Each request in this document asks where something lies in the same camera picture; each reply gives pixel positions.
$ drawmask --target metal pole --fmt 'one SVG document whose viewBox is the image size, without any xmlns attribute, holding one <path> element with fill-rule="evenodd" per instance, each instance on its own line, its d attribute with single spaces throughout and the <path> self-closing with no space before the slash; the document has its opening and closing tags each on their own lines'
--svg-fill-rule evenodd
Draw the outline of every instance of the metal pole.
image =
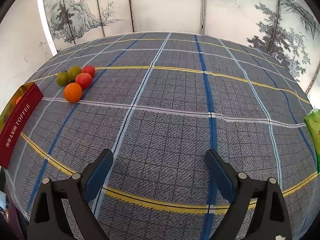
<svg viewBox="0 0 320 240">
<path fill-rule="evenodd" d="M 201 26 L 200 26 L 200 34 L 204 33 L 204 16 L 205 16 L 205 0 L 201 0 Z"/>
<path fill-rule="evenodd" d="M 275 36 L 276 36 L 276 31 L 277 31 L 277 27 L 278 27 L 278 20 L 279 20 L 279 12 L 280 12 L 280 0 L 278 0 L 276 25 L 275 25 L 275 29 L 274 29 L 274 31 L 273 31 L 272 40 L 271 40 L 271 42 L 270 42 L 270 48 L 269 48 L 269 52 L 268 52 L 269 55 L 271 54 L 271 50 L 272 50 L 272 46 L 273 46 L 273 41 L 274 41 Z"/>
<path fill-rule="evenodd" d="M 309 84 L 306 92 L 305 92 L 306 95 L 310 92 L 313 84 L 315 83 L 315 80 L 316 80 L 316 78 L 317 78 L 317 76 L 318 76 L 318 74 L 319 74 L 319 70 L 320 70 L 320 61 L 319 61 L 318 67 L 317 67 L 317 69 L 316 69 L 316 72 L 315 72 L 315 74 L 314 74 L 314 76 L 313 76 L 313 78 L 312 78 L 312 80 L 311 80 L 311 82 L 310 82 L 310 84 Z"/>
<path fill-rule="evenodd" d="M 99 11 L 99 17 L 100 17 L 100 23 L 101 23 L 102 33 L 103 33 L 103 37 L 105 37 L 104 29 L 103 29 L 103 25 L 102 25 L 101 14 L 100 14 L 99 0 L 97 0 L 97 4 L 98 4 L 98 11 Z"/>
<path fill-rule="evenodd" d="M 136 30 L 135 30 L 135 27 L 134 27 L 132 1 L 131 0 L 129 0 L 129 7 L 130 7 L 130 15 L 131 15 L 132 32 L 135 32 Z"/>
<path fill-rule="evenodd" d="M 68 21 L 68 25 L 69 25 L 69 29 L 70 29 L 70 33 L 71 33 L 71 36 L 72 36 L 72 39 L 73 39 L 73 43 L 76 44 L 75 42 L 75 38 L 73 37 L 73 34 L 72 34 L 72 31 L 71 31 L 71 27 L 70 27 L 70 23 L 69 23 L 69 19 L 68 19 L 68 15 L 67 15 L 67 10 L 66 10 L 66 5 L 64 3 L 64 0 L 63 1 L 63 6 L 64 6 L 64 11 L 66 13 L 66 18 L 67 18 L 67 21 Z"/>
</svg>

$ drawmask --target painted screen panel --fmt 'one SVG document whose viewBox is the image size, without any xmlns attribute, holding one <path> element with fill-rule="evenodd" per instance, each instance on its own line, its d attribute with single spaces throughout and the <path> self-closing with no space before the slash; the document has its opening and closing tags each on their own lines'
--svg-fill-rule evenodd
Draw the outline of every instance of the painted screen panel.
<svg viewBox="0 0 320 240">
<path fill-rule="evenodd" d="M 262 24 L 273 28 L 274 18 L 267 19 L 266 11 L 276 11 L 277 0 L 206 0 L 204 33 L 213 37 L 253 46 L 248 41 L 265 34 Z M 259 49 L 267 51 L 271 35 Z"/>
<path fill-rule="evenodd" d="M 304 0 L 281 0 L 272 55 L 306 91 L 320 60 L 320 27 Z"/>
<path fill-rule="evenodd" d="M 131 33 L 129 0 L 99 0 L 105 36 Z"/>
<path fill-rule="evenodd" d="M 97 0 L 64 0 L 76 44 L 103 38 Z"/>
<path fill-rule="evenodd" d="M 45 16 L 54 45 L 59 52 L 74 45 L 63 0 L 43 0 Z"/>
<path fill-rule="evenodd" d="M 201 0 L 132 0 L 137 32 L 199 33 Z"/>
</svg>

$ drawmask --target red cherry tomato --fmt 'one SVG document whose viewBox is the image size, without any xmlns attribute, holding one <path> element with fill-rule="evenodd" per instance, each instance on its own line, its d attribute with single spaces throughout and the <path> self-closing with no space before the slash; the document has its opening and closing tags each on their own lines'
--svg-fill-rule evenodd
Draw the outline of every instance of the red cherry tomato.
<svg viewBox="0 0 320 240">
<path fill-rule="evenodd" d="M 19 103 L 19 101 L 20 101 L 21 98 L 22 98 L 22 96 L 21 96 L 21 97 L 18 97 L 18 99 L 17 99 L 17 101 L 16 101 L 16 105 Z"/>
<path fill-rule="evenodd" d="M 86 89 L 90 87 L 92 77 L 89 73 L 80 73 L 76 76 L 76 83 L 79 84 L 82 89 Z"/>
<path fill-rule="evenodd" d="M 96 69 L 94 68 L 94 66 L 88 65 L 82 69 L 82 73 L 88 73 L 88 74 L 90 74 L 90 76 L 94 77 L 94 75 L 96 73 Z"/>
</svg>

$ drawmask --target blue gripper pad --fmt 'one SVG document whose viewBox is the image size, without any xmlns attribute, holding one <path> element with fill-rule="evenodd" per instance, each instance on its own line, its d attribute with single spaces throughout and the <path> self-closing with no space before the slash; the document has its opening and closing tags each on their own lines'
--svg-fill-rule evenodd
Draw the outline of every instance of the blue gripper pad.
<svg viewBox="0 0 320 240">
<path fill-rule="evenodd" d="M 89 163 L 82 172 L 81 188 L 83 200 L 89 203 L 95 199 L 113 164 L 113 153 L 104 149 L 93 163 Z"/>
<path fill-rule="evenodd" d="M 232 203 L 236 197 L 236 171 L 229 163 L 225 163 L 213 149 L 206 152 L 204 161 L 222 197 Z"/>
</svg>

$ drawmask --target green package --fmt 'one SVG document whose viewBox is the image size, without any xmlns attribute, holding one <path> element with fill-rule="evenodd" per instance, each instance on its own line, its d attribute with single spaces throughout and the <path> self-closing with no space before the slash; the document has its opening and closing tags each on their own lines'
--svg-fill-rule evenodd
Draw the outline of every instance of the green package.
<svg viewBox="0 0 320 240">
<path fill-rule="evenodd" d="M 309 129 L 313 144 L 315 145 L 317 170 L 320 173 L 320 110 L 312 109 L 310 113 L 304 118 L 304 122 Z"/>
</svg>

